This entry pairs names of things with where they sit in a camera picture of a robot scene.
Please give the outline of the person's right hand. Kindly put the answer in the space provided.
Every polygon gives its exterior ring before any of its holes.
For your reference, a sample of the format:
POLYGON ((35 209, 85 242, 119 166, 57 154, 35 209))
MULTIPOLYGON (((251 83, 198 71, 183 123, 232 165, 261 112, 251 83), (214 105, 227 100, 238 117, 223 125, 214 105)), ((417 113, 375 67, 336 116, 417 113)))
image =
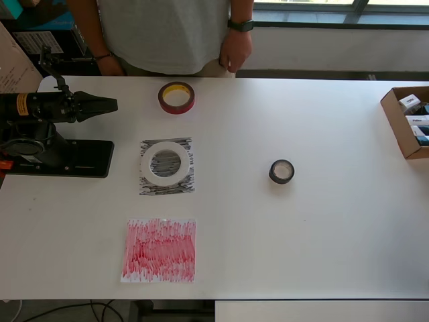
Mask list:
POLYGON ((106 56, 97 60, 97 66, 102 76, 125 76, 121 64, 114 56, 106 56))

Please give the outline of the person's left hand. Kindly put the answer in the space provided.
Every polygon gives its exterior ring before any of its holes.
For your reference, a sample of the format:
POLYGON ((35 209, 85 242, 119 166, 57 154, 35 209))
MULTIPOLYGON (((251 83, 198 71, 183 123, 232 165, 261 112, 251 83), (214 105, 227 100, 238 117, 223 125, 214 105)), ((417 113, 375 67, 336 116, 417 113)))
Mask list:
POLYGON ((250 32, 229 30, 222 46, 220 64, 229 72, 236 73, 252 52, 250 32))

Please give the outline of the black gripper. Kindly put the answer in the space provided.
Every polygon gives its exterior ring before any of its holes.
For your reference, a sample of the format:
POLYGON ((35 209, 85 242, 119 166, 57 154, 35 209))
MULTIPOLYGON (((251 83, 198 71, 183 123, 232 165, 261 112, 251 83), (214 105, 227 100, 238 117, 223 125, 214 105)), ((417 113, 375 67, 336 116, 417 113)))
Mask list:
POLYGON ((92 117, 118 110, 117 100, 77 91, 33 93, 32 117, 52 123, 83 122, 92 117))

